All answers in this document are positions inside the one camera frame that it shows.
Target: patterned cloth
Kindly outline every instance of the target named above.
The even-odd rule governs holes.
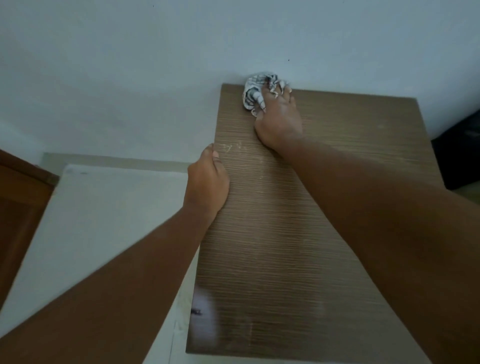
[[[247,110],[252,111],[253,116],[257,116],[255,111],[255,105],[258,104],[265,111],[265,101],[262,96],[262,87],[265,83],[268,83],[268,88],[270,92],[275,95],[275,98],[278,97],[278,93],[275,91],[277,85],[280,85],[280,90],[283,92],[285,86],[288,85],[288,82],[285,80],[280,80],[278,75],[272,72],[263,72],[255,74],[248,78],[245,83],[245,89],[243,90],[243,105]]]

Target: black object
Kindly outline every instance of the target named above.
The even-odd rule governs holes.
[[[433,139],[432,146],[447,189],[480,180],[480,110]]]

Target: person's left hand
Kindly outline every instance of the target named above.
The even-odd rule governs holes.
[[[188,167],[183,206],[205,211],[213,221],[227,200],[229,186],[227,171],[210,144],[198,161]]]

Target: person's left arm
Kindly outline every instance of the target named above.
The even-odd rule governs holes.
[[[0,363],[142,363],[228,188],[209,145],[180,211],[1,338]]]

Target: brown wooden door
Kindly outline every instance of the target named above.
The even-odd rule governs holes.
[[[54,187],[0,165],[0,309]]]

